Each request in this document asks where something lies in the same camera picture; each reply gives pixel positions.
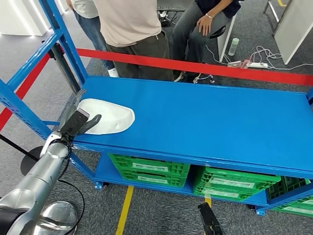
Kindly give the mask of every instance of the white shirt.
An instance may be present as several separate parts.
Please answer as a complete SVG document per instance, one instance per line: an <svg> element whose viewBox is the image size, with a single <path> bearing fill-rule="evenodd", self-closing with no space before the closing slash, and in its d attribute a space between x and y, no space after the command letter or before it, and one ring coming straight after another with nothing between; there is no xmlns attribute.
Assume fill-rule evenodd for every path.
<svg viewBox="0 0 313 235"><path fill-rule="evenodd" d="M84 18L94 18L99 16L94 0L71 0L74 10Z"/></svg>
<svg viewBox="0 0 313 235"><path fill-rule="evenodd" d="M161 32L157 0L94 0L106 42L114 47L134 45Z"/></svg>

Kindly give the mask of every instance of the power strip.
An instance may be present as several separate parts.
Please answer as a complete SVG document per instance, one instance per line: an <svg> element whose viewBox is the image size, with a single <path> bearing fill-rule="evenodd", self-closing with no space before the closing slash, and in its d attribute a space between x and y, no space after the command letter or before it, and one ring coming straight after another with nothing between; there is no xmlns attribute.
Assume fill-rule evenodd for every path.
<svg viewBox="0 0 313 235"><path fill-rule="evenodd" d="M267 69L269 65L267 63L251 63L249 68L263 68Z"/></svg>

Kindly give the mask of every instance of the blue shelf surface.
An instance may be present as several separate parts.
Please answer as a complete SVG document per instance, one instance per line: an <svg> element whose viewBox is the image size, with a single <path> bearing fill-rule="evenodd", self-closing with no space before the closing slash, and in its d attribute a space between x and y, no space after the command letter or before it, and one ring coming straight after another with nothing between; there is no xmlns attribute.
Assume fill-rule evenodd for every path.
<svg viewBox="0 0 313 235"><path fill-rule="evenodd" d="M172 192L172 193L180 193L189 196L198 196L192 194L192 179L187 178L185 186L183 188L176 188L176 187L170 187L170 186L163 186L163 185L158 185L158 184L146 184L146 183L140 183L140 182L135 182L135 181L128 181L124 180L118 170L112 164L109 157L107 154L103 153L97 166L94 179L100 181L100 182L108 182L108 183L113 183L113 184L119 184L119 185L133 185L135 187L139 188L146 188L146 189L152 189L152 190L158 190L158 191L164 191L164 192ZM214 200L222 200L222 201L229 201L229 202L237 202L237 201L231 201L231 200L225 200L220 198L214 198ZM265 190L259 192L258 194L253 195L250 197L249 199L246 199L244 201L240 202L244 204L250 204L250 205L256 205L256 206L268 206L267 198Z"/></svg>
<svg viewBox="0 0 313 235"><path fill-rule="evenodd" d="M121 133L77 136L76 147L313 178L305 93L101 76L83 88L84 99L129 107L136 120Z"/></svg>

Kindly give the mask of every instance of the robotic arm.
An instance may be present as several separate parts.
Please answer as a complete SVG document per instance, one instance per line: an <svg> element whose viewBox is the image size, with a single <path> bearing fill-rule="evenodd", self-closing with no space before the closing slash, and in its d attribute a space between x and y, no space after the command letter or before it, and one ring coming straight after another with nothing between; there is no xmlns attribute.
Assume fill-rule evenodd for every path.
<svg viewBox="0 0 313 235"><path fill-rule="evenodd" d="M64 159L69 157L71 142L100 121L88 121L83 110L75 111L60 131L51 133L44 143L40 160L14 190L0 200L0 235L31 235L49 194L59 178ZM47 221L48 224L55 221Z"/></svg>

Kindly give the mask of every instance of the crate label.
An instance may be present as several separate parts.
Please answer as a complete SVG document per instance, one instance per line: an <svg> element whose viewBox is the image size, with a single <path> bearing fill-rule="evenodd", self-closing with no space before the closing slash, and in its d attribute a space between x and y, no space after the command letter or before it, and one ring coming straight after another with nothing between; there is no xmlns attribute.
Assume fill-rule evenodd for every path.
<svg viewBox="0 0 313 235"><path fill-rule="evenodd" d="M168 168L167 166L144 165L144 164L139 164L139 163L133 163L133 167L137 168L137 169L143 169L143 170L168 172Z"/></svg>
<svg viewBox="0 0 313 235"><path fill-rule="evenodd" d="M235 197L238 198L238 193L234 193L234 192L221 192L221 191L215 191L211 189L204 189L202 191L204 194L211 194L211 195L219 195L219 196L224 196L224 197Z"/></svg>
<svg viewBox="0 0 313 235"><path fill-rule="evenodd" d="M152 182L152 183L158 183L158 184L167 184L167 180L160 180L160 179L153 179L153 178L147 178L143 176L138 176L139 180L147 181L147 182Z"/></svg>
<svg viewBox="0 0 313 235"><path fill-rule="evenodd" d="M225 179L219 179L219 178L210 179L209 183L219 184L219 185L230 185L230 186L242 187L242 188L253 188L255 184L255 183L225 180Z"/></svg>
<svg viewBox="0 0 313 235"><path fill-rule="evenodd" d="M285 211L291 211L291 212L299 212L299 213L305 213L305 214L313 214L313 211L311 210L305 210L305 209L300 209L300 208L295 208L295 207L285 207L282 210Z"/></svg>
<svg viewBox="0 0 313 235"><path fill-rule="evenodd" d="M310 199L310 200L304 201L304 202L302 202L302 203L313 205L313 199Z"/></svg>

